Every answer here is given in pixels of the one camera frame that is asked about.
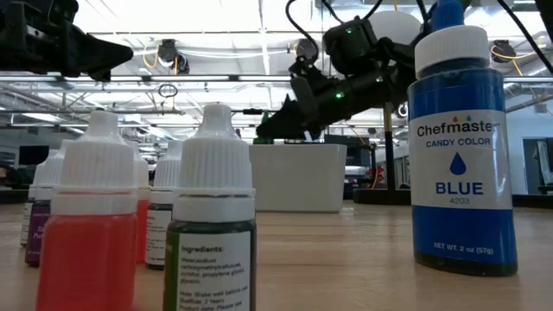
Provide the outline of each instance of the white box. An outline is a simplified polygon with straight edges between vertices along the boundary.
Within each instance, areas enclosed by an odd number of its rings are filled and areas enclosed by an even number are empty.
[[[346,146],[250,146],[256,210],[337,213],[342,208]]]

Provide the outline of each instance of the blue bottle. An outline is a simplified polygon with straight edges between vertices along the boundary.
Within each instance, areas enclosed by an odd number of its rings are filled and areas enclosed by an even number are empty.
[[[439,270],[517,272],[503,76],[489,69],[484,29],[439,0],[416,46],[409,88],[411,201],[417,262]]]

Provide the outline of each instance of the wooden table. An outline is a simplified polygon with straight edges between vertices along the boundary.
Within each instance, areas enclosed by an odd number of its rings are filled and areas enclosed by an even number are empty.
[[[38,270],[19,245],[22,206],[0,206],[0,310],[33,310]],[[459,276],[413,261],[409,207],[260,213],[257,310],[553,310],[553,211],[516,209],[519,272]],[[137,268],[135,311],[161,310],[163,273]]]

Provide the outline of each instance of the chefmaster label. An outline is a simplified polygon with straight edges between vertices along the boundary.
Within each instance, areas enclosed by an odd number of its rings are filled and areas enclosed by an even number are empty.
[[[413,206],[512,209],[505,113],[449,111],[410,121]]]

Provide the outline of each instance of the red liquid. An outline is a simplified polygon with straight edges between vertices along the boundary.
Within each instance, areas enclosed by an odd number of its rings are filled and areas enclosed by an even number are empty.
[[[148,224],[148,207],[148,200],[138,201],[137,263],[143,263],[146,259],[146,226]]]
[[[135,214],[50,217],[36,310],[130,310],[136,240]]]

